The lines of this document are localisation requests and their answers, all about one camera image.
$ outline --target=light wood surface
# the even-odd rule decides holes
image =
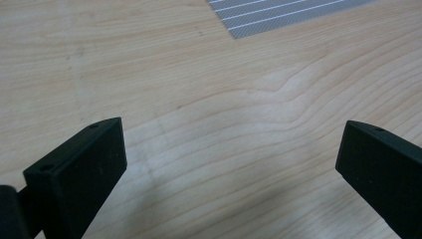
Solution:
[[[242,40],[205,0],[0,1],[2,184],[122,117],[85,238],[397,238],[334,164],[347,120],[422,145],[421,99],[420,0]]]

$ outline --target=metal plate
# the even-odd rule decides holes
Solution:
[[[243,38],[374,0],[207,0],[234,38]]]

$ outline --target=wood grain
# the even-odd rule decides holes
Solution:
[[[122,117],[85,238],[397,238],[334,163],[347,120],[422,145],[421,99],[419,0],[242,40],[200,0],[0,2],[2,184]]]

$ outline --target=white stripe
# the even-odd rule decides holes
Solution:
[[[263,20],[260,20],[260,21],[251,22],[251,23],[247,23],[247,24],[244,24],[244,25],[232,27],[232,28],[229,28],[228,30],[230,31],[230,30],[254,25],[254,24],[257,24],[257,23],[267,22],[267,21],[270,21],[270,20],[273,20],[273,19],[286,17],[286,16],[293,15],[293,14],[296,14],[296,13],[306,12],[306,11],[309,11],[309,10],[312,10],[312,9],[315,9],[315,8],[320,8],[320,7],[323,7],[323,6],[327,6],[327,5],[331,5],[331,4],[335,4],[335,3],[339,3],[339,2],[343,2],[343,1],[345,1],[345,0],[338,0],[338,1],[335,1],[335,2],[325,3],[325,4],[318,5],[318,6],[315,6],[315,7],[312,7],[312,8],[307,8],[307,9],[299,10],[299,11],[296,11],[296,12],[291,12],[291,13],[288,13],[288,14],[280,15],[280,16],[277,16],[277,17],[267,18],[267,19],[263,19]]]
[[[224,2],[226,0],[215,0],[215,1],[209,1],[208,3],[215,3],[215,2]]]
[[[240,14],[240,15],[235,15],[235,16],[228,17],[228,18],[223,18],[221,20],[222,21],[225,21],[225,20],[229,20],[229,19],[233,19],[233,18],[243,17],[243,16],[246,16],[246,15],[250,15],[250,14],[254,14],[254,13],[259,13],[259,12],[264,12],[264,11],[272,10],[272,9],[275,9],[275,8],[285,7],[285,6],[289,6],[289,5],[300,3],[300,2],[306,2],[306,1],[308,1],[308,0],[300,0],[300,1],[296,1],[296,2],[291,2],[291,3],[287,3],[287,4],[283,4],[283,5],[278,5],[278,6],[274,6],[274,7],[270,7],[270,8],[265,8],[265,9],[261,9],[261,10],[257,10],[257,11],[253,11],[253,12],[248,12],[248,13],[244,13],[244,14]]]
[[[233,9],[233,8],[243,7],[243,6],[247,6],[247,5],[251,5],[251,4],[255,4],[255,3],[259,3],[259,2],[265,2],[265,1],[267,1],[267,0],[258,0],[258,1],[254,1],[254,2],[239,4],[239,5],[236,5],[236,6],[217,9],[217,10],[215,10],[215,12],[226,11],[226,10],[230,10],[230,9]]]

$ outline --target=black clamp jaw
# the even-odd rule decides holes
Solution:
[[[87,126],[24,170],[20,192],[0,186],[0,238],[82,238],[126,166],[121,119]]]
[[[422,238],[422,148],[348,121],[335,168],[401,238]]]

